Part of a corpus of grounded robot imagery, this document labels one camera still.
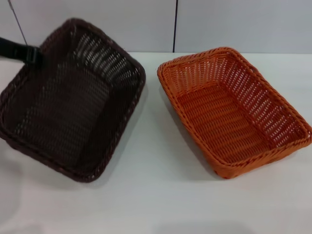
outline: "brown wicker basket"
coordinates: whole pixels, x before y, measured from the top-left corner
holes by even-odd
[[[101,30],[69,19],[0,96],[13,148],[81,182],[104,171],[145,84],[143,67]]]
[[[312,128],[236,50],[176,58],[158,77],[214,171],[234,178],[312,143]]]

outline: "white table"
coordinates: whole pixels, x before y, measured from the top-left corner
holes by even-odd
[[[146,86],[104,174],[76,183],[0,141],[0,234],[310,234],[312,146],[216,176],[156,75],[182,54],[131,53]],[[312,124],[312,55],[244,54]],[[20,63],[0,61],[0,89]]]

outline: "wicker basket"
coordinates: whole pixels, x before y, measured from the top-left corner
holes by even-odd
[[[312,128],[236,50],[158,68],[171,104],[214,171],[234,178],[309,145]]]
[[[13,148],[81,182],[104,171],[145,83],[145,71],[101,30],[70,19],[0,97],[0,133]]]

